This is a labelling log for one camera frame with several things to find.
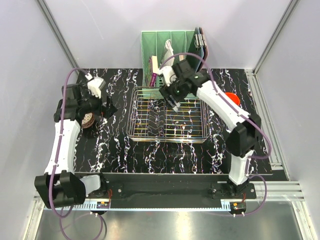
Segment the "red patterned bowl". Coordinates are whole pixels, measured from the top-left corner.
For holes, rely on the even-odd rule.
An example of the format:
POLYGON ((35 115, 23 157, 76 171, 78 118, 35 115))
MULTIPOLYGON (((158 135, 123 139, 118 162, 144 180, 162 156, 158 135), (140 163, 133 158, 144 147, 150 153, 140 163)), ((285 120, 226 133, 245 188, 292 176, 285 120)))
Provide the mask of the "red patterned bowl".
POLYGON ((95 117, 92 112, 87 113, 84 115, 84 118, 81 121, 81 128, 88 129, 90 128, 95 122, 95 117))

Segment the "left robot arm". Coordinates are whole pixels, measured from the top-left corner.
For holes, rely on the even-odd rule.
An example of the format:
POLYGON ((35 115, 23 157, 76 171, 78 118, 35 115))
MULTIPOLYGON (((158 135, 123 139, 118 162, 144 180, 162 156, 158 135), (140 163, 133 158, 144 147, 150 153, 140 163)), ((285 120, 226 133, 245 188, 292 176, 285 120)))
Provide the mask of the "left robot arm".
POLYGON ((76 141, 87 114, 110 118, 117 108, 110 97, 102 99, 105 81, 95 78, 84 91, 79 84, 62 87, 53 115, 55 138, 51 156, 44 174, 35 177, 34 186, 49 209, 83 204, 86 196, 93 194, 103 198, 108 193, 106 179, 102 174, 78 177, 74 172, 76 141))

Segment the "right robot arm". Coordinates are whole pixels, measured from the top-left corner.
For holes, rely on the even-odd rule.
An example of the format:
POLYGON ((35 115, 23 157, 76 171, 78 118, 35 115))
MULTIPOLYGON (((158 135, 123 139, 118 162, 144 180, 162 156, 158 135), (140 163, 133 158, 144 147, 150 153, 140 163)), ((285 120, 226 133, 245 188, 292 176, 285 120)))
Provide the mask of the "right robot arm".
POLYGON ((215 84, 211 72, 206 69, 196 72, 187 60, 161 67, 158 75, 163 81, 159 92, 174 111, 178 111, 187 95, 193 94, 206 103, 230 130, 225 146, 231 155, 231 166, 227 183, 221 191, 232 198, 239 198, 249 184, 248 159, 261 136, 258 131, 261 118, 235 104, 215 84))

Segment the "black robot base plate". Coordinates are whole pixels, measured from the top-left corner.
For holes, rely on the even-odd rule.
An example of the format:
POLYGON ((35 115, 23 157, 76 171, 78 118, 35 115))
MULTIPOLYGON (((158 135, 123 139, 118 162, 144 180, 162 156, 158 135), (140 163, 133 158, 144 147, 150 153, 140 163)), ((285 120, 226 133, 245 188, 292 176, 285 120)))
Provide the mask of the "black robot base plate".
POLYGON ((114 197, 121 199, 132 195, 198 195, 230 199, 254 200, 257 198, 252 182, 231 193, 226 174, 185 173, 101 173, 114 197))

